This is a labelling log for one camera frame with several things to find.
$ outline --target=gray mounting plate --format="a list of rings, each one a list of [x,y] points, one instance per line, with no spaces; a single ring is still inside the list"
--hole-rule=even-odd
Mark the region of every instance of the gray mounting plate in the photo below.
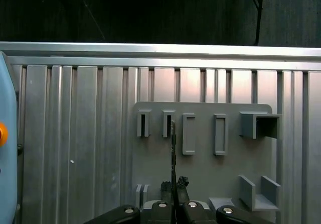
[[[246,176],[260,192],[261,176],[271,178],[271,139],[248,139],[241,134],[240,112],[272,113],[266,104],[138,102],[133,107],[130,134],[133,146],[132,191],[138,184],[148,184],[147,200],[161,198],[163,181],[171,180],[171,139],[164,138],[164,111],[173,112],[177,129],[177,178],[187,176],[190,199],[208,202],[209,197],[239,198],[239,175]],[[142,126],[137,126],[141,113],[147,114]],[[192,116],[187,148],[194,153],[183,154],[183,115]],[[225,156],[214,155],[215,117],[228,120],[228,151]]]

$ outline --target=rectangular slot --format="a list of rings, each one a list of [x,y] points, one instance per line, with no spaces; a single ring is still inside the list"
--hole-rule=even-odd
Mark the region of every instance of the rectangular slot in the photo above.
[[[195,154],[195,114],[183,114],[183,155]]]
[[[149,112],[150,110],[138,111],[137,115],[137,137],[148,137],[149,133]]]
[[[163,122],[163,137],[167,138],[171,136],[171,121],[174,115],[173,110],[163,110],[164,122]]]
[[[214,115],[214,155],[227,155],[228,121],[226,115]]]

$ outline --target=orange button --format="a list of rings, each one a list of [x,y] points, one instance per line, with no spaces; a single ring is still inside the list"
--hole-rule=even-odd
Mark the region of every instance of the orange button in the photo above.
[[[0,147],[7,142],[8,135],[8,129],[3,123],[0,123]]]

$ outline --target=gray plastic block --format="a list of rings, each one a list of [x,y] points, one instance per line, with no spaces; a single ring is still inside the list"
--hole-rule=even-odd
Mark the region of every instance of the gray plastic block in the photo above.
[[[145,185],[144,190],[142,191],[142,203],[145,203],[148,200],[148,187],[149,185]]]
[[[225,114],[214,115],[214,155],[227,155],[228,119]]]
[[[209,198],[209,206],[212,211],[216,211],[218,208],[224,205],[234,206],[232,198]]]
[[[240,177],[240,199],[252,211],[279,210],[278,197],[281,186],[266,176],[261,177],[261,194],[256,194],[256,186],[245,176]]]
[[[262,137],[281,138],[282,115],[260,112],[240,112],[241,135],[251,139]]]
[[[195,154],[195,124],[195,114],[183,114],[183,155]]]
[[[135,206],[137,208],[140,208],[140,193],[141,193],[141,187],[142,185],[137,185],[136,192],[135,192]]]
[[[139,110],[137,114],[137,137],[148,137],[150,110]]]
[[[174,110],[163,110],[164,120],[163,120],[163,137],[167,138],[171,136],[171,120],[173,119],[175,111]]]

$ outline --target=gray pegboard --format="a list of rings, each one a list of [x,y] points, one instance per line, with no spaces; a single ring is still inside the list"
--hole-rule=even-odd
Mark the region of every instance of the gray pegboard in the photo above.
[[[240,136],[240,112],[269,117],[272,111],[265,104],[138,102],[130,125],[133,193],[138,184],[149,185],[145,199],[160,199],[161,183],[171,180],[167,121],[173,119],[177,128],[177,177],[188,177],[190,199],[240,198],[240,175],[248,178],[259,194],[262,176],[271,177],[272,141],[270,137]]]

